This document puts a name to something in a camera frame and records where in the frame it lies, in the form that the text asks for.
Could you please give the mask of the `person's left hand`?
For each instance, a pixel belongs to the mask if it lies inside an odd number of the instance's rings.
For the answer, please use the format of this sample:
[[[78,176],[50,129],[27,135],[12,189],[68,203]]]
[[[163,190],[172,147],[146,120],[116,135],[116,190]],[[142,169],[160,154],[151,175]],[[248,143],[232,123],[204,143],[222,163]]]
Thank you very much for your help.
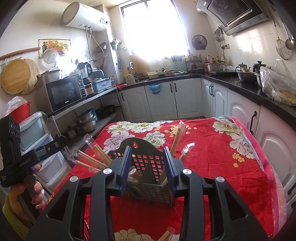
[[[28,214],[29,207],[41,209],[44,205],[43,187],[40,182],[36,181],[34,184],[34,195],[29,204],[30,195],[25,194],[29,184],[23,182],[24,175],[21,172],[13,174],[11,181],[13,185],[8,193],[9,204],[13,213],[27,227],[32,226],[31,215]]]

